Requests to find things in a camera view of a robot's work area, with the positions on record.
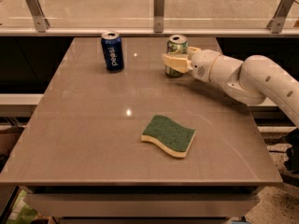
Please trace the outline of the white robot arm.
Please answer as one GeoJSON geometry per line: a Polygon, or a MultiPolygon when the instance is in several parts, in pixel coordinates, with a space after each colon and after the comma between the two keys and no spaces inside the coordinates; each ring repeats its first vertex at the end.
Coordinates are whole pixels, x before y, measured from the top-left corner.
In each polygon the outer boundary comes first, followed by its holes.
{"type": "Polygon", "coordinates": [[[245,61],[211,49],[188,48],[187,54],[164,54],[164,64],[195,79],[217,84],[245,105],[260,105],[266,98],[299,127],[299,82],[277,63],[262,55],[245,61]]]}

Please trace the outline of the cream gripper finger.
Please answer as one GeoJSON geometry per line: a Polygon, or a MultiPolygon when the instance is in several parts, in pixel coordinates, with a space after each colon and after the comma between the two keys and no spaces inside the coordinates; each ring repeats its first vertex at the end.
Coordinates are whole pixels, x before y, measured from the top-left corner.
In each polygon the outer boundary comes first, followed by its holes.
{"type": "Polygon", "coordinates": [[[200,51],[201,49],[200,48],[197,48],[197,47],[188,47],[188,51],[187,51],[187,54],[188,54],[188,59],[190,60],[192,58],[192,56],[200,51]]]}
{"type": "Polygon", "coordinates": [[[188,60],[186,57],[164,54],[163,61],[166,66],[169,66],[170,68],[183,74],[192,70],[191,61],[188,60]]]}

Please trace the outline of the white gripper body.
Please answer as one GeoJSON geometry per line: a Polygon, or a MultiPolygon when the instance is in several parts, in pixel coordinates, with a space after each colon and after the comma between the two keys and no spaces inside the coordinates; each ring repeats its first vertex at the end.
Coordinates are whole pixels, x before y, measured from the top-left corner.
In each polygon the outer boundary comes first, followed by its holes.
{"type": "Polygon", "coordinates": [[[192,76],[208,82],[212,65],[219,56],[221,56],[220,52],[211,49],[203,49],[194,53],[191,60],[192,76]]]}

